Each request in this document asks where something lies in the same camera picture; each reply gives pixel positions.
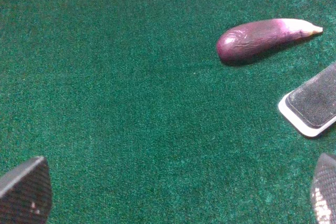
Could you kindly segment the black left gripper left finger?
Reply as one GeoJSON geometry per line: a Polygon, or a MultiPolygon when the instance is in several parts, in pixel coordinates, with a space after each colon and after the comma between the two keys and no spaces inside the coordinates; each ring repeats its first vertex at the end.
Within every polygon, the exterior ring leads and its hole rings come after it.
{"type": "Polygon", "coordinates": [[[1,223],[46,223],[52,203],[47,158],[32,157],[1,177],[1,223]]]}

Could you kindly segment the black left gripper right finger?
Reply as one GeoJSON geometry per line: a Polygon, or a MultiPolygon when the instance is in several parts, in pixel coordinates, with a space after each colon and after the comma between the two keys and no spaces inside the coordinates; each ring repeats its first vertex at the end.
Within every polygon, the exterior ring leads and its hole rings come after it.
{"type": "Polygon", "coordinates": [[[335,155],[320,155],[314,170],[310,199],[317,223],[335,223],[335,155]]]}

